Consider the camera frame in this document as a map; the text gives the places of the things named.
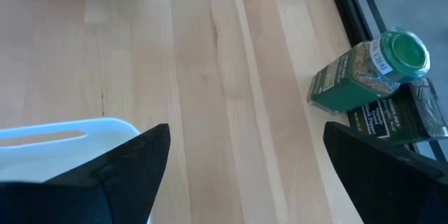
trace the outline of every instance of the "green lid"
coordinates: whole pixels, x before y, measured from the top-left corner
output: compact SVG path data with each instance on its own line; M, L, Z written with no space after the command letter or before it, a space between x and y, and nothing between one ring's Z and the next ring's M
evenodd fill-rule
M382 73L392 81L406 83L428 73L429 53L425 45L413 33L386 31L378 38L378 44L378 49L381 50L388 63L386 70Z

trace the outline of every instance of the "wooden countertop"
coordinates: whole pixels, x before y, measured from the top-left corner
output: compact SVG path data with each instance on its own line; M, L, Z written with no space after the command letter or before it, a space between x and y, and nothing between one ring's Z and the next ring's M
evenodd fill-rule
M0 0L0 127L169 123L154 223L361 223L306 102L333 0Z

